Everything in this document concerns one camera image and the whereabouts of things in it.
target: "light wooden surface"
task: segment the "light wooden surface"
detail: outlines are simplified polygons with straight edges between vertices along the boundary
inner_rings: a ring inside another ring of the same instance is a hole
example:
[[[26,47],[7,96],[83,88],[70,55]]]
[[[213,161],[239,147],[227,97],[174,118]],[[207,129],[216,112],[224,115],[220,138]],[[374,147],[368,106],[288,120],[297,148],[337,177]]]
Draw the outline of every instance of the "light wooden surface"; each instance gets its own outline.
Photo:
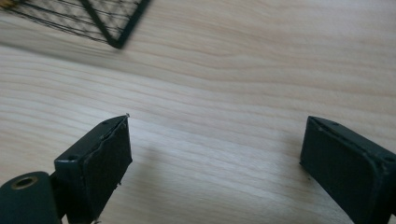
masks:
[[[396,152],[393,0],[154,0],[122,51],[0,30],[0,183],[131,115],[102,223],[351,223],[299,165],[307,116]]]

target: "black metal frame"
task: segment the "black metal frame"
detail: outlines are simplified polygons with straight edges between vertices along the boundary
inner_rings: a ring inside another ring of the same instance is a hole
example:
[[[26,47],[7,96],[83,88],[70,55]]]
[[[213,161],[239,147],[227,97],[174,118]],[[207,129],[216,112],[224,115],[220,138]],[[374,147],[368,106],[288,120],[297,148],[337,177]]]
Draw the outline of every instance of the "black metal frame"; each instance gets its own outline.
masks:
[[[122,49],[150,0],[12,0],[5,11],[73,35]]]

